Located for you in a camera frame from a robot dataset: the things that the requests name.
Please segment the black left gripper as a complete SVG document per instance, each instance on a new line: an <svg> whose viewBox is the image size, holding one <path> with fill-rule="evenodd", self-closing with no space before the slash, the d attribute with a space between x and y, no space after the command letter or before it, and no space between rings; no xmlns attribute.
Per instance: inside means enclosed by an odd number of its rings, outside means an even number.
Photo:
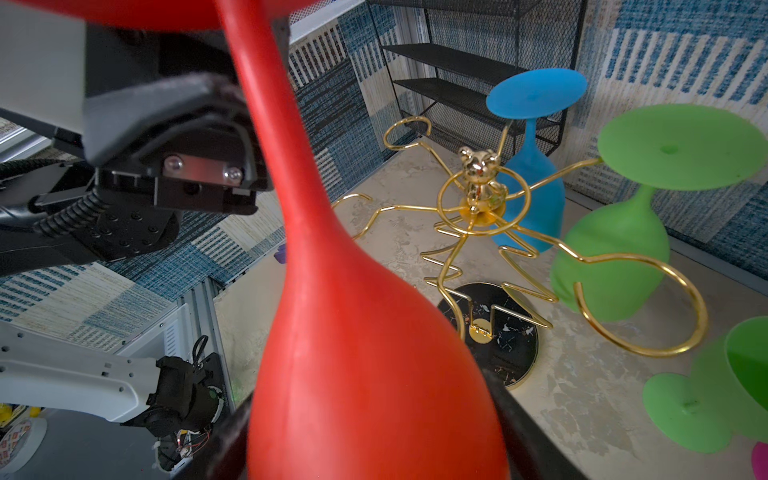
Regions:
<svg viewBox="0 0 768 480"><path fill-rule="evenodd" d="M88 25L82 143L99 189L160 208L251 215L273 188L220 30Z"/></svg>

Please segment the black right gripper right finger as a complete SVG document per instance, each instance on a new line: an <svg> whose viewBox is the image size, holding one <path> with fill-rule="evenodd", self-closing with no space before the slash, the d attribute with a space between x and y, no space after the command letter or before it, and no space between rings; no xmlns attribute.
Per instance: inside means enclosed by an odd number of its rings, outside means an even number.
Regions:
<svg viewBox="0 0 768 480"><path fill-rule="evenodd" d="M490 370L482 374L501 425L511 479L586 480Z"/></svg>

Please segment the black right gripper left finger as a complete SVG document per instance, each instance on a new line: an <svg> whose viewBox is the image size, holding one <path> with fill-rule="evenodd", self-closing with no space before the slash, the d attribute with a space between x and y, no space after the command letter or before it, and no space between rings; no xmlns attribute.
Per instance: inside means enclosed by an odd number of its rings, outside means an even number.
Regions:
<svg viewBox="0 0 768 480"><path fill-rule="evenodd" d="M252 395L249 395L173 479L246 479L251 410Z"/></svg>

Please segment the red wine glass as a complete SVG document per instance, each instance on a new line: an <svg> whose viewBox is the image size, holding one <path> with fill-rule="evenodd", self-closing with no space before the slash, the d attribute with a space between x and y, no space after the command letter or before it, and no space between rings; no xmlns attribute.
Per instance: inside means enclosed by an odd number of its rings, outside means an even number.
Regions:
<svg viewBox="0 0 768 480"><path fill-rule="evenodd" d="M442 313L366 254L326 195L271 23L295 1L45 1L90 22L221 27L279 198L287 273L252 396L252 479L506 479L502 429Z"/></svg>

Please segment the green wine glass front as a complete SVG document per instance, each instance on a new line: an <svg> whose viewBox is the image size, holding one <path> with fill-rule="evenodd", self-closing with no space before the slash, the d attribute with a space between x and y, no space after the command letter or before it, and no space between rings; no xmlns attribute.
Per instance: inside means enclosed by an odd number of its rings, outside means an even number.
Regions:
<svg viewBox="0 0 768 480"><path fill-rule="evenodd" d="M705 346L689 375L661 373L644 385L643 405L670 440L716 453L735 434L767 441L767 318L747 319Z"/></svg>

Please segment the pink wine glass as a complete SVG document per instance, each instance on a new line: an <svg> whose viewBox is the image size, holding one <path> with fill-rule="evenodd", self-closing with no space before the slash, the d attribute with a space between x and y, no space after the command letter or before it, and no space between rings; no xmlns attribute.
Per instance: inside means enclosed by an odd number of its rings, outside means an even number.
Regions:
<svg viewBox="0 0 768 480"><path fill-rule="evenodd" d="M751 467L756 480L768 480L768 445L758 442L751 453Z"/></svg>

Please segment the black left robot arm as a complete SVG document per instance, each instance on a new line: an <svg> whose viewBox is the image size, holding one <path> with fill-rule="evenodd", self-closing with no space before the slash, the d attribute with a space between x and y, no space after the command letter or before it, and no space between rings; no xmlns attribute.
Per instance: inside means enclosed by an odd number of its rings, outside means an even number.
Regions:
<svg viewBox="0 0 768 480"><path fill-rule="evenodd" d="M68 159L1 166L1 396L148 430L189 457L226 414L222 361L118 358L175 296L285 235L219 30L1 12L1 116Z"/></svg>

